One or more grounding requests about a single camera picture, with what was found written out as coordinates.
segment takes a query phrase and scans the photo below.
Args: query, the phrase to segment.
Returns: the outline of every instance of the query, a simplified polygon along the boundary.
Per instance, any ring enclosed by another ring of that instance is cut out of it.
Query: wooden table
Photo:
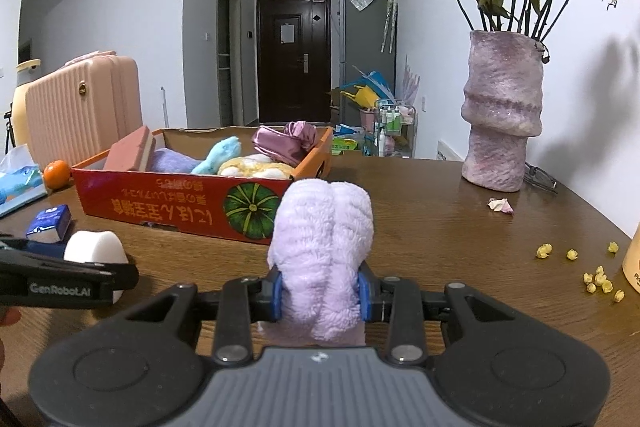
[[[345,156],[335,159],[330,179],[353,182],[371,195],[376,233],[369,264],[377,275],[411,277],[438,291],[463,280],[585,341],[605,357],[612,374],[598,427],[638,425],[640,296],[621,270],[629,239],[593,207],[564,187],[558,196],[526,187],[510,196],[514,216],[491,212],[486,204],[496,194],[462,180],[460,164],[453,162]],[[266,247],[87,217],[72,188],[5,217],[0,230],[21,235],[36,211],[61,203],[71,207],[78,229],[113,230],[142,278],[107,312],[24,309],[18,325],[0,331],[6,346],[3,397],[27,425],[40,425],[26,382],[48,344],[176,282],[217,289],[235,277],[266,273]],[[607,253],[609,241],[620,245],[617,256]],[[535,253],[543,243],[554,253],[540,260]],[[577,261],[565,258],[570,248],[579,252]],[[597,265],[626,292],[620,304],[612,303],[612,294],[585,292],[582,274],[594,273]],[[384,334],[384,327],[369,328],[367,342],[382,345]],[[209,353],[211,339],[212,325],[206,324],[198,352]],[[435,326],[428,326],[428,339],[433,351],[442,349]],[[254,341],[260,345],[257,335]]]

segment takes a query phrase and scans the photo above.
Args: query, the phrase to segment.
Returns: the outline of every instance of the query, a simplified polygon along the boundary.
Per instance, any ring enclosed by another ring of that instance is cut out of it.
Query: paper sign on door
[[[296,27],[293,24],[283,24],[280,27],[281,44],[293,44],[296,42]]]

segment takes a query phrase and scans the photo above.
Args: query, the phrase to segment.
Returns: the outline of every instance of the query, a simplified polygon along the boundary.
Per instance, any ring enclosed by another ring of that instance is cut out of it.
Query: white sponge
[[[65,248],[65,261],[72,263],[128,264],[122,243],[113,232],[89,232],[79,230],[71,236]],[[113,292],[113,302],[122,291]]]

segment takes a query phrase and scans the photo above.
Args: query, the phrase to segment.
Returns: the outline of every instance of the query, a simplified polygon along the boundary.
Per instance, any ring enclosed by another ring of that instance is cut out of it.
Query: lavender fluffy towel
[[[279,346],[363,346],[358,268],[373,240],[369,195],[349,183],[302,180],[278,208],[267,261],[283,279],[282,320],[261,323]]]
[[[154,152],[154,157],[147,171],[161,174],[189,174],[198,165],[200,165],[199,161],[162,147]]]

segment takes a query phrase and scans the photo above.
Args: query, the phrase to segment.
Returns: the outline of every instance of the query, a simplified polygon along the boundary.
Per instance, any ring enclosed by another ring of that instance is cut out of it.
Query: orange cardboard box
[[[204,159],[215,143],[230,136],[239,137],[243,156],[255,154],[251,142],[255,131],[255,127],[160,129],[154,136],[156,148]],[[332,129],[320,127],[318,134],[318,144],[290,180],[103,171],[109,151],[74,166],[72,174],[89,216],[268,245],[277,207],[289,185],[304,178],[325,178],[331,169]]]

